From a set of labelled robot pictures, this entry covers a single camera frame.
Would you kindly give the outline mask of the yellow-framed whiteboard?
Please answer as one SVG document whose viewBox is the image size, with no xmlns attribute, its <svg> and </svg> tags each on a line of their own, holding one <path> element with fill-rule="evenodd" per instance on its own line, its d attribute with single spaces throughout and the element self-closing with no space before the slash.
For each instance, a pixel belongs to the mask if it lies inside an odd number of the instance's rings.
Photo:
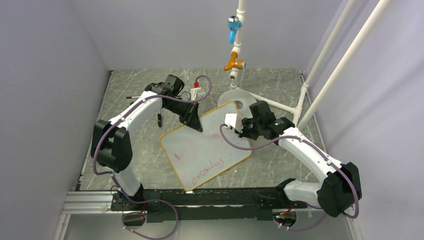
<svg viewBox="0 0 424 240">
<path fill-rule="evenodd" d="M 160 137 L 160 145 L 185 191 L 196 189 L 251 156 L 247 138 L 239 138 L 232 129 L 224 128 L 227 139 L 237 146 L 234 147 L 220 133 L 226 114 L 238 112 L 236 103 L 230 101 L 199 118 L 202 132 L 181 125 Z"/>
</svg>

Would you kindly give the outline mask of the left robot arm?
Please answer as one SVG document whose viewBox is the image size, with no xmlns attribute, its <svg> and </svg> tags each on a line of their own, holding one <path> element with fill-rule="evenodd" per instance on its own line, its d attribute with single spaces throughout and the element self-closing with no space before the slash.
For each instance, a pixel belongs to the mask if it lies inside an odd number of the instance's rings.
<svg viewBox="0 0 424 240">
<path fill-rule="evenodd" d="M 98 176 L 110 175 L 124 195 L 124 204 L 131 210 L 139 209 L 145 199 L 144 187 L 130 166 L 133 132 L 161 109 L 177 115 L 181 124 L 203 132 L 199 102 L 180 97 L 184 86 L 183 80 L 170 74 L 163 82 L 150 83 L 141 96 L 116 117 L 99 119 L 94 124 L 90 150 L 93 172 Z"/>
</svg>

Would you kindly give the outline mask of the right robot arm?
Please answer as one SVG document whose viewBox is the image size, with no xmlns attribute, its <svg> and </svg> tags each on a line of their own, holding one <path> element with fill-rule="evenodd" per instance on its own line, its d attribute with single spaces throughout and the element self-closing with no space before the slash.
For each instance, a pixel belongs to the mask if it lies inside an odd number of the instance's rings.
<svg viewBox="0 0 424 240">
<path fill-rule="evenodd" d="M 252 140 L 263 137 L 269 144 L 275 144 L 294 155 L 318 179 L 317 183 L 294 178 L 283 181 L 276 187 L 276 203 L 287 208 L 293 202 L 304 202 L 322 209 L 331 217 L 347 216 L 347 209 L 354 207 L 349 218 L 357 218 L 362 197 L 358 167 L 352 162 L 342 163 L 329 156 L 309 141 L 291 120 L 277 118 L 267 102 L 258 101 L 251 104 L 249 109 L 251 117 L 238 116 L 235 120 L 234 128 L 238 136 Z"/>
</svg>

